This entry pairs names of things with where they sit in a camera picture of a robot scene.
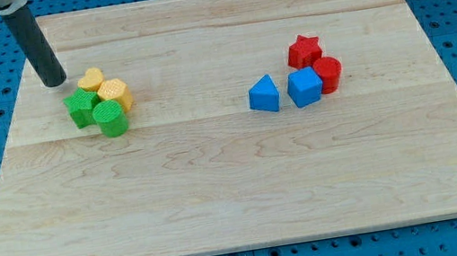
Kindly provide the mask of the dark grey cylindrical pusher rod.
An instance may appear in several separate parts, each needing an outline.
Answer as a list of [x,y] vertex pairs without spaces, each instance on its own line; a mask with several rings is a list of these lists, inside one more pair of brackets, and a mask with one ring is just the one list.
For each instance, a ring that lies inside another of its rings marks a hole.
[[66,80],[66,72],[28,5],[4,15],[3,21],[40,81],[48,88],[60,86]]

